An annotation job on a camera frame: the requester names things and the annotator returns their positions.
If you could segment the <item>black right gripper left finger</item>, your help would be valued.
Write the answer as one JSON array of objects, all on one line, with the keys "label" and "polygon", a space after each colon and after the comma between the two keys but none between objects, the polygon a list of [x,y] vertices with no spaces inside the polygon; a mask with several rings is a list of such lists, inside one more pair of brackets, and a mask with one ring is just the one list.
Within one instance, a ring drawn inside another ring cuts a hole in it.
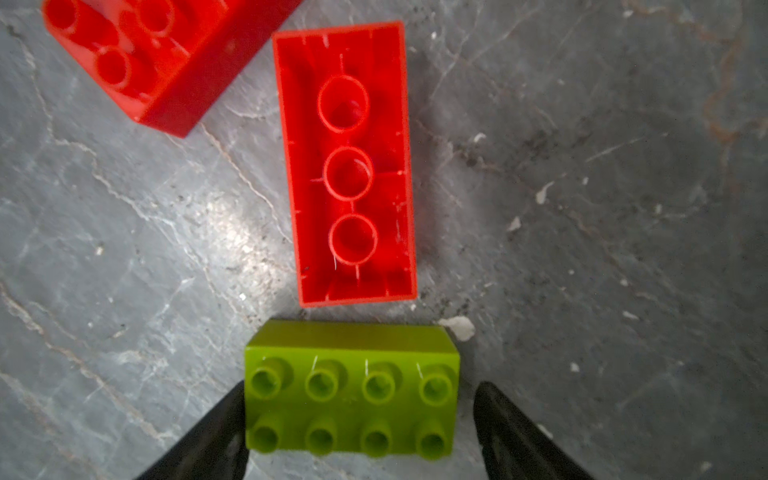
[{"label": "black right gripper left finger", "polygon": [[138,479],[244,478],[246,447],[244,382],[238,382],[168,452]]}]

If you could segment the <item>green lego brick bottom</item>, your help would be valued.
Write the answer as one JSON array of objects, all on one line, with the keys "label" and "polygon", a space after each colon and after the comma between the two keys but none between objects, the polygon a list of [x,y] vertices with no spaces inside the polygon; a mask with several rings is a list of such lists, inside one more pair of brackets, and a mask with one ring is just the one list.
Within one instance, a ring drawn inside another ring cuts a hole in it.
[{"label": "green lego brick bottom", "polygon": [[440,326],[273,319],[244,350],[249,449],[451,454],[460,356]]}]

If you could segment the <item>red lego brick small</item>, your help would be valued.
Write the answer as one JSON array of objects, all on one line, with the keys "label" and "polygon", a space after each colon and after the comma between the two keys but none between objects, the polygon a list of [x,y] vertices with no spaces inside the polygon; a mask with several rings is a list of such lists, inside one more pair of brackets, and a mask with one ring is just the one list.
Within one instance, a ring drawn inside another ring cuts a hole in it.
[{"label": "red lego brick small", "polygon": [[280,31],[272,47],[300,305],[414,299],[404,24]]}]

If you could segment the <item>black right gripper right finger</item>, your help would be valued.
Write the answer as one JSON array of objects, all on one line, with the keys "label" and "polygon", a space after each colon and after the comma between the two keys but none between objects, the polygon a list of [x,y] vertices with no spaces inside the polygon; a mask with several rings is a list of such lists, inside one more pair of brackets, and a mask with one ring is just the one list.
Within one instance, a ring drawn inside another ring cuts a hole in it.
[{"label": "black right gripper right finger", "polygon": [[589,479],[496,385],[481,382],[473,419],[490,479]]}]

